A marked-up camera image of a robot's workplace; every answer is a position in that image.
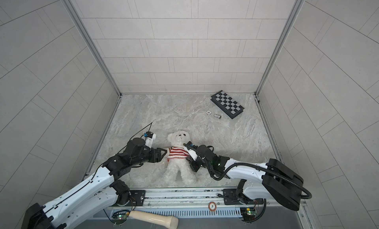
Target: teddy bear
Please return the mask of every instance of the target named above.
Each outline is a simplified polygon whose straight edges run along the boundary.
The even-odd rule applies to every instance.
[[[183,182],[186,185],[194,184],[196,177],[193,174],[186,157],[189,156],[183,143],[190,141],[190,134],[186,131],[179,130],[174,133],[170,133],[167,140],[171,143],[169,154],[167,156],[167,169],[164,173],[163,179],[166,182],[174,182],[178,171],[182,176]]]

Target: metal grille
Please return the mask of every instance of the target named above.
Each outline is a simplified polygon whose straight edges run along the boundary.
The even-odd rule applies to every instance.
[[[239,208],[226,207],[214,212],[207,208],[140,208],[139,211],[154,213],[162,216],[177,218],[238,218],[241,217]]]

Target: folding chess board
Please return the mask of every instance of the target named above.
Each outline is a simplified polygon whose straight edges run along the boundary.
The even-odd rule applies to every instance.
[[[230,118],[234,118],[243,112],[243,107],[226,94],[223,90],[217,92],[211,96],[211,101],[213,101],[220,109],[222,109],[225,114]]]

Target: gray marble surface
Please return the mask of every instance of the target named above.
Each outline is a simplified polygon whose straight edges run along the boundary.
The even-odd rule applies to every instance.
[[[157,135],[153,147],[170,147],[168,134],[185,130],[190,133],[195,145],[212,145],[217,155],[252,163],[275,158],[254,95],[231,96],[245,108],[234,119],[221,111],[208,94],[124,95],[92,166],[92,172],[150,122],[153,122],[150,131]],[[217,119],[213,114],[220,114],[222,118]],[[145,163],[143,167],[132,169],[121,180],[130,188],[220,187],[236,186],[239,182],[239,179],[215,181],[205,168],[201,168],[195,173],[197,182],[193,185],[184,185],[179,174],[176,181],[167,184],[162,180],[167,164],[165,159],[160,163]]]

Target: wooden handle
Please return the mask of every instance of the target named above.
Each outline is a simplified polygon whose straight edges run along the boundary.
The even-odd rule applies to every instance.
[[[146,213],[134,210],[129,213],[129,217],[165,226],[168,229],[176,229],[179,223],[179,219],[173,216],[161,216],[153,213]]]

